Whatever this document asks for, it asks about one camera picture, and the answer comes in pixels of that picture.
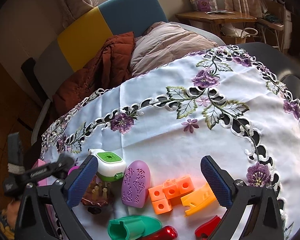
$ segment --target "screw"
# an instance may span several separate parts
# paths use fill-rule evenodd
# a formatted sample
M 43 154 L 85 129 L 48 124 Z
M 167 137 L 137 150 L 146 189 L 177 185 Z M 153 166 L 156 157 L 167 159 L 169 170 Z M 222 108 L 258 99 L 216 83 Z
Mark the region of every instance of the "screw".
M 270 183 L 266 183 L 265 186 L 266 186 L 267 189 L 272 189 L 272 188 L 273 188 L 272 185 L 271 185 Z
M 237 186 L 242 187 L 245 183 L 244 183 L 241 179 L 236 179 L 236 180 L 235 180 L 235 184 L 236 184 Z
M 58 185 L 58 186 L 61 186 L 63 184 L 63 180 L 62 179 L 57 179 L 55 181 L 55 184 Z

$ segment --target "purple box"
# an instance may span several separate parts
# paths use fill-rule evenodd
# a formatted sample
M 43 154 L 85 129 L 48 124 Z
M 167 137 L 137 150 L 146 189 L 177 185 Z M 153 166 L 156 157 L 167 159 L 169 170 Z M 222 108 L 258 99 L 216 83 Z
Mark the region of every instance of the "purple box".
M 198 10 L 202 12 L 210 12 L 210 2 L 209 0 L 195 0 L 198 6 Z

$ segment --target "wooden tabletop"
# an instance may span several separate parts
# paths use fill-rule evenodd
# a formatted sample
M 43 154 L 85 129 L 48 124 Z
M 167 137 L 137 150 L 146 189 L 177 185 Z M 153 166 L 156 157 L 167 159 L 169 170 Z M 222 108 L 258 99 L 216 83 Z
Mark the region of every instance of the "wooden tabletop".
M 241 23 L 241 22 L 255 22 L 256 17 L 248 14 L 234 12 L 234 14 L 206 14 L 201 11 L 193 11 L 186 13 L 178 13 L 176 17 L 180 19 L 193 20 L 196 22 L 206 22 L 210 24 L 222 23 Z

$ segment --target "tablecloth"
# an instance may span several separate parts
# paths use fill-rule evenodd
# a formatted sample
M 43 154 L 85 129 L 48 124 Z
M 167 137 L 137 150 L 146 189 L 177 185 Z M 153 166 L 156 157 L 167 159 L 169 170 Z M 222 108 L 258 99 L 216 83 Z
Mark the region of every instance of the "tablecloth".
M 200 160 L 211 155 L 234 179 L 274 186 L 285 239 L 300 227 L 300 101 L 237 46 L 190 53 L 112 90 L 99 89 L 54 122 L 42 139 L 46 162 L 65 152 L 79 165 L 91 148 L 113 151 L 127 165 L 143 160 L 152 186 L 190 174 L 200 188 L 205 183 Z M 255 171 L 263 176 L 256 178 Z M 142 214 L 175 227 L 180 240 L 195 240 L 199 225 L 225 212 L 214 202 L 189 217 L 182 205 L 155 215 L 150 200 L 142 209 L 124 206 L 121 182 L 111 187 L 115 202 L 101 214 L 90 214 L 82 204 L 73 208 L 93 239 L 110 239 L 109 219 Z M 247 207 L 233 239 L 249 212 Z

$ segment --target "orange cube block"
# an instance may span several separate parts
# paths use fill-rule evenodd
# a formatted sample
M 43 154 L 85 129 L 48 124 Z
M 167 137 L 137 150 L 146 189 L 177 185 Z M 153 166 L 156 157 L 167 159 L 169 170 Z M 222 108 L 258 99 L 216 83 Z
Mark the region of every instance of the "orange cube block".
M 162 185 L 150 188 L 149 195 L 152 202 L 166 198 L 162 191 Z
M 176 179 L 176 184 L 179 188 L 180 194 L 189 193 L 194 190 L 194 186 L 189 174 Z
M 159 215 L 172 210 L 170 200 L 164 198 L 158 201 L 152 202 L 154 212 Z
M 162 185 L 162 190 L 167 199 L 171 199 L 181 195 L 176 184 L 176 179 L 167 179 Z

